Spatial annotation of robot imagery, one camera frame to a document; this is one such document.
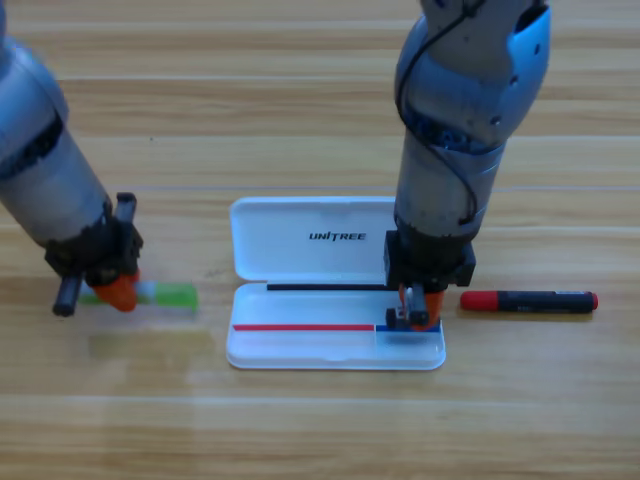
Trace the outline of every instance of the black cable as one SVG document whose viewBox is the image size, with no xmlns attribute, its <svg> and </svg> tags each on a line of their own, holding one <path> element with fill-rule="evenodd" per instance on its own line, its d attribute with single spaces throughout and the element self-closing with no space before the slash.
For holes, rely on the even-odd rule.
<svg viewBox="0 0 640 480">
<path fill-rule="evenodd" d="M 409 130 L 409 132 L 411 132 L 411 134 L 416 138 L 416 140 L 418 140 L 418 142 L 420 142 L 420 144 L 424 148 L 426 148 L 427 151 L 429 151 L 429 153 L 431 153 L 434 157 L 436 157 L 445 167 L 447 167 L 449 169 L 449 171 L 451 173 L 453 173 L 456 176 L 456 178 L 458 180 L 460 180 L 460 182 L 462 183 L 462 185 L 465 187 L 465 189 L 468 192 L 470 203 L 471 203 L 471 208 L 470 208 L 470 211 L 469 211 L 467 217 L 460 219 L 460 224 L 461 225 L 464 225 L 466 223 L 470 223 L 471 221 L 473 221 L 473 219 L 475 218 L 475 216 L 478 213 L 478 197 L 476 196 L 476 192 L 473 191 L 473 188 L 469 184 L 469 181 L 465 177 L 464 173 L 462 173 L 455 165 L 453 165 L 451 162 L 449 162 L 444 156 L 442 156 L 440 153 L 438 153 L 429 144 L 429 142 L 425 138 L 423 138 L 423 136 L 418 132 L 418 130 L 417 130 L 417 128 L 415 126 L 412 126 L 412 125 L 409 124 L 409 121 L 405 118 L 404 113 L 403 113 L 402 97 L 403 97 L 404 89 L 405 89 L 405 87 L 407 85 L 407 82 L 409 81 L 409 77 L 411 76 L 411 73 L 413 73 L 413 69 L 415 68 L 416 64 L 418 63 L 418 61 L 420 60 L 422 55 L 430 47 L 432 47 L 436 42 L 438 42 L 440 39 L 442 39 L 445 35 L 449 34 L 453 29 L 458 27 L 467 18 L 474 17 L 476 15 L 476 13 L 478 12 L 478 10 L 480 9 L 480 7 L 482 7 L 482 5 L 484 5 L 486 3 L 486 1 L 487 0 L 477 0 L 471 6 L 467 5 L 466 2 L 463 2 L 462 13 L 460 14 L 460 16 L 457 17 L 453 22 L 451 22 L 445 28 L 440 30 L 438 33 L 436 33 L 429 40 L 427 40 L 425 42 L 425 44 L 422 45 L 418 49 L 418 51 L 413 55 L 413 57 L 411 58 L 411 61 L 409 62 L 409 65 L 407 66 L 407 68 L 405 69 L 404 73 L 402 74 L 402 77 L 400 79 L 400 83 L 398 84 L 398 91 L 396 93 L 396 108 L 398 110 L 398 115 L 400 116 L 400 119 L 402 120 L 402 123 L 404 123 L 404 125 L 407 127 L 407 130 Z"/>
</svg>

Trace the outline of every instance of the green highlighter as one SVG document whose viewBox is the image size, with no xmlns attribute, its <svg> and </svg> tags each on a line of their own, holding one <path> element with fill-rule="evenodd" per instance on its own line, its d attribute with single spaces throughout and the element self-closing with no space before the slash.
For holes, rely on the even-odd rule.
<svg viewBox="0 0 640 480">
<path fill-rule="evenodd" d="M 135 285 L 140 305 L 158 305 L 160 307 L 198 309 L 198 291 L 190 283 L 138 282 Z M 95 292 L 82 284 L 78 303 L 82 305 L 102 305 Z"/>
</svg>

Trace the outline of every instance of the black line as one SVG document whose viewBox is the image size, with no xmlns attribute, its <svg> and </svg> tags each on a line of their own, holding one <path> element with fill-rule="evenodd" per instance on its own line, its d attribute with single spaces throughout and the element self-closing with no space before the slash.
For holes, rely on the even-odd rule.
<svg viewBox="0 0 640 480">
<path fill-rule="evenodd" d="M 323 284 L 323 283 L 291 283 L 267 284 L 267 290 L 273 291 L 391 291 L 385 285 L 367 284 Z"/>
</svg>

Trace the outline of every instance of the wooden table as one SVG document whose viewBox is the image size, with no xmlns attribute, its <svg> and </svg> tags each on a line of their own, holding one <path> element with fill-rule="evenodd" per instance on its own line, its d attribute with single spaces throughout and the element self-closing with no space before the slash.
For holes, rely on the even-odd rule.
<svg viewBox="0 0 640 480">
<path fill-rule="evenodd" d="M 231 368 L 228 207 L 393 195 L 392 82 L 412 0 L 8 0 L 144 275 L 197 318 L 52 317 L 57 280 L 3 211 L 3 479 L 640 478 L 640 10 L 556 0 L 549 74 L 510 142 L 475 288 L 592 289 L 591 319 L 462 316 L 432 373 Z"/>
</svg>

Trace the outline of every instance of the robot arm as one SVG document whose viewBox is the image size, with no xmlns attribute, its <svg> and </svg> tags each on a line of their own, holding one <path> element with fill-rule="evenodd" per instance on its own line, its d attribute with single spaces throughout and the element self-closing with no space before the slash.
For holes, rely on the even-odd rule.
<svg viewBox="0 0 640 480">
<path fill-rule="evenodd" d="M 400 290 L 403 304 L 408 297 L 425 299 L 403 309 L 402 320 L 416 328 L 437 322 L 448 285 L 471 281 L 471 241 L 506 142 L 546 74 L 551 15 L 540 0 L 421 4 L 424 15 L 397 68 L 397 106 L 407 133 L 397 230 L 387 233 L 385 245 L 387 286 Z M 412 320 L 412 310 L 423 314 Z"/>
<path fill-rule="evenodd" d="M 78 148 L 68 107 L 49 71 L 5 38 L 0 1 L 0 201 L 62 278 L 54 313 L 74 313 L 83 281 L 121 311 L 133 310 L 142 238 L 133 226 L 136 200 L 118 206 Z"/>
</svg>

